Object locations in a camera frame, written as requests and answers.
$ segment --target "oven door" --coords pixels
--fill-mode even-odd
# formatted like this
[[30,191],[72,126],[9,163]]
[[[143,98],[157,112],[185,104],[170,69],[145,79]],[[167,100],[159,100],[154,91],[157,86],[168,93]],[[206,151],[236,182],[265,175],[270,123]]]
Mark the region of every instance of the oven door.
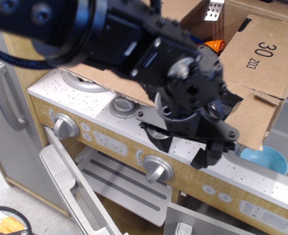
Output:
[[[69,213],[85,235],[121,235],[110,215],[53,130],[45,127],[50,145],[40,157]],[[84,204],[74,195],[79,192]],[[164,235],[253,235],[174,203],[168,204]]]

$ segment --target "metal grate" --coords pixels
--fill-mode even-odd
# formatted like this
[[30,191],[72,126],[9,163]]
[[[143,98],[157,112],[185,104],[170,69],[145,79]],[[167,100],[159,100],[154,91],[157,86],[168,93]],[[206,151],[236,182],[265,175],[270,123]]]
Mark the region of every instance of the metal grate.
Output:
[[162,226],[172,188],[163,182],[150,184],[145,174],[90,147],[78,168],[91,188],[133,213]]
[[211,0],[204,20],[217,21],[221,13],[223,4],[224,0],[214,0],[214,1]]

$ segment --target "silver knob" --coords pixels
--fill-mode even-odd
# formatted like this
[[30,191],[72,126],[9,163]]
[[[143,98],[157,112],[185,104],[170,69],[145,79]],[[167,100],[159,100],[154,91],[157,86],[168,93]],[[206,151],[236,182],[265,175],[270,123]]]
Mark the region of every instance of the silver knob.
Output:
[[172,166],[161,157],[147,155],[143,160],[143,166],[147,171],[145,179],[149,183],[154,183],[157,180],[167,181],[174,177]]
[[113,99],[109,104],[109,112],[117,118],[132,118],[140,105],[122,96]]
[[60,140],[64,140],[68,137],[75,137],[80,133],[78,125],[66,114],[56,114],[54,123],[54,135]]
[[128,100],[123,97],[117,97],[114,101],[114,107],[115,110],[119,112],[127,113],[134,109],[135,103],[132,100]]

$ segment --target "orange object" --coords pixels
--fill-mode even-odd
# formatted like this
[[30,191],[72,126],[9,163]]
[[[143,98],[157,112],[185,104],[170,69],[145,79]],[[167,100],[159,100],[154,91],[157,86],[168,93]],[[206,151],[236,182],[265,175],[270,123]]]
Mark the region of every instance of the orange object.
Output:
[[226,42],[224,40],[209,41],[204,44],[210,46],[215,52],[222,51],[226,48]]
[[12,217],[6,217],[0,222],[0,233],[10,234],[24,230],[23,224]]

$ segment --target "wooden panel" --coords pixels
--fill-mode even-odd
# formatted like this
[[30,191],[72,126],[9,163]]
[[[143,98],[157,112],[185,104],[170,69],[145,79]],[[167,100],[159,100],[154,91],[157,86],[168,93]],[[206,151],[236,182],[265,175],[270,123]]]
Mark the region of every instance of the wooden panel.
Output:
[[109,199],[99,194],[97,196],[122,234],[163,235],[163,226],[157,227]]
[[177,205],[185,207],[185,205],[187,204],[189,198],[190,198],[189,195],[182,196],[180,190],[178,190],[176,188],[172,189],[172,197],[171,197],[171,202],[172,203],[175,203]]
[[[124,136],[121,136],[111,130],[108,130],[104,127],[101,127],[99,125],[96,125],[95,123],[92,123],[90,121],[87,121],[79,116],[76,116],[70,112],[67,112],[59,107],[56,107],[52,104],[49,104],[45,101],[42,101],[38,98],[32,97],[34,106],[36,107],[38,117],[40,119],[40,122],[46,126],[53,127],[53,122],[48,114],[48,111],[50,108],[52,108],[55,113],[64,113],[69,115],[73,118],[73,120],[76,123],[86,123],[90,127],[90,135],[93,136],[93,131],[101,132],[107,136],[110,136],[116,140],[119,140],[126,144],[128,148],[128,154],[127,156],[122,156],[108,148],[105,148],[102,145],[99,145],[96,143],[96,141],[87,141],[83,138],[82,132],[86,132],[81,129],[80,134],[75,137],[76,140],[93,147],[105,154],[108,154],[116,159],[118,159],[121,162],[124,162],[142,172],[145,172],[144,168],[139,165],[139,163],[136,160],[136,151],[138,149],[143,150],[144,154],[142,154],[142,159],[148,155],[153,154],[160,156],[161,158],[164,158],[167,160],[174,168],[175,176],[173,179],[167,181],[167,184],[173,186],[174,188],[181,190],[188,195],[191,195],[225,213],[228,213],[262,231],[265,231],[266,233],[269,233],[271,235],[283,235],[284,233],[279,232],[278,230],[273,229],[270,226],[265,225],[262,222],[259,222],[239,211],[240,207],[240,201],[246,200],[248,202],[251,202],[257,206],[263,207],[268,211],[271,211],[279,216],[282,216],[284,218],[288,219],[288,210],[284,209],[282,207],[279,207],[273,203],[270,203],[260,197],[257,197],[247,191],[244,191],[236,186],[233,186],[225,181],[222,181],[218,178],[215,178],[211,175],[208,175],[202,171],[196,170],[195,168],[191,167],[190,165],[186,165],[178,160],[175,160],[171,157],[168,157],[160,152],[157,152],[153,149],[148,148],[147,146],[141,145],[131,139],[128,139]],[[204,185],[209,185],[213,187],[216,190],[215,195],[209,195],[205,193],[205,191],[202,189]],[[219,193],[227,193],[232,197],[231,203],[224,203],[218,198]]]
[[[34,50],[30,40],[22,38],[22,37],[10,35],[7,33],[4,33],[3,36],[5,39],[6,45],[8,47],[9,53],[11,55],[24,58],[24,59],[30,59],[30,60],[43,60],[43,57],[40,56]],[[41,139],[42,146],[45,147],[48,144],[48,140],[44,132],[44,129],[37,118],[32,100],[30,98],[30,95],[27,92],[27,88],[31,86],[33,83],[35,83],[37,80],[39,80],[41,77],[43,77],[49,71],[48,70],[27,70],[27,69],[22,69],[19,67],[15,67],[15,70],[18,75],[19,82],[21,84],[28,107],[32,114],[32,118],[34,120],[37,132]]]
[[67,153],[71,156],[74,160],[77,155],[86,147],[85,144],[76,141],[73,138],[66,138],[65,140],[60,140],[63,147],[66,149]]
[[41,196],[33,193],[32,191],[28,190],[27,188],[25,188],[24,186],[20,185],[19,183],[17,183],[16,181],[12,180],[11,178],[6,177],[5,180],[8,181],[11,185],[20,188],[21,190],[27,192],[28,194],[32,195],[33,197],[35,197],[36,199],[38,199],[41,202],[45,203],[46,205],[50,206],[51,208],[55,209],[56,211],[62,213],[64,216],[66,216],[68,218],[71,217],[68,211],[60,209],[59,207],[57,207],[54,204],[52,204],[51,202],[47,201],[43,197],[41,197]]

